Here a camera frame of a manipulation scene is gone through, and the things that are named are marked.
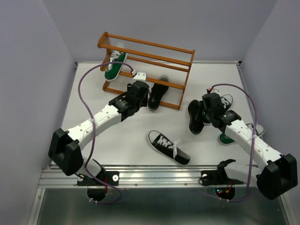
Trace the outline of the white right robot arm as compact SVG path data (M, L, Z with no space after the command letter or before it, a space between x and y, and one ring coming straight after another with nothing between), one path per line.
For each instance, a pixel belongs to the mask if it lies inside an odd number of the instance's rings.
M269 200L274 200L298 185L297 160L291 154L283 155L254 135L241 117L232 110L225 110L217 93L203 95L202 112L214 127L233 139L256 166L238 165L228 159L218 164L217 170L207 174L217 179L212 184L227 184L230 180L243 182L258 188Z

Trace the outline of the green sneaker white laces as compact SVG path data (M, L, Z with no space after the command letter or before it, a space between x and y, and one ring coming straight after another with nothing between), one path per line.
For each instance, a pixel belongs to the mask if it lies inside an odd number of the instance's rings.
M113 50L109 62L122 62L125 63L127 60L128 54L125 52L120 52ZM123 64L115 63L107 65L105 69L105 79L108 82L112 82L117 79L119 72L121 71Z

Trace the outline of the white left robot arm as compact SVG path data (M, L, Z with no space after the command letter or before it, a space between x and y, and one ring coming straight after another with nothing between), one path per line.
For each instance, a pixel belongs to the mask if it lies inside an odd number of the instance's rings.
M99 134L133 116L145 106L148 90L148 84L136 81L128 91L109 101L92 118L66 131L57 129L52 135L49 158L67 176L83 171L87 159L84 159L81 151L85 146L95 141Z

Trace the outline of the all black sneaker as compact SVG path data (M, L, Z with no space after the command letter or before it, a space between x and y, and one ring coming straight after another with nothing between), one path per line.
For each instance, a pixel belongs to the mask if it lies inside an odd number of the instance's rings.
M188 105L189 130L194 135L200 134L204 128L202 110L203 105L199 100L192 100Z
M155 83L151 88L150 97L148 100L148 108L157 110L163 95L168 91L169 87Z

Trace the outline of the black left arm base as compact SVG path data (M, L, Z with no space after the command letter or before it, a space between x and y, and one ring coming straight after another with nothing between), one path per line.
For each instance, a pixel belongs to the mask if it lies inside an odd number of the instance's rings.
M108 171L98 161L92 159L87 166L88 170L99 180L112 186L119 185L120 173L119 171ZM82 165L81 169L75 173L77 176L78 186L104 186L91 177Z

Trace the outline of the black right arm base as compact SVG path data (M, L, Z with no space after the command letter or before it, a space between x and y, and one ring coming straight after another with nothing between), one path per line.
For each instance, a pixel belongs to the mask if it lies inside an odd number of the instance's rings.
M229 178L228 172L225 171L225 168L228 165L236 162L234 159L227 159L225 161L221 161L218 165L216 170L204 170L201 171L201 177L199 178L198 182L203 186L209 185L241 185L244 184L243 181Z

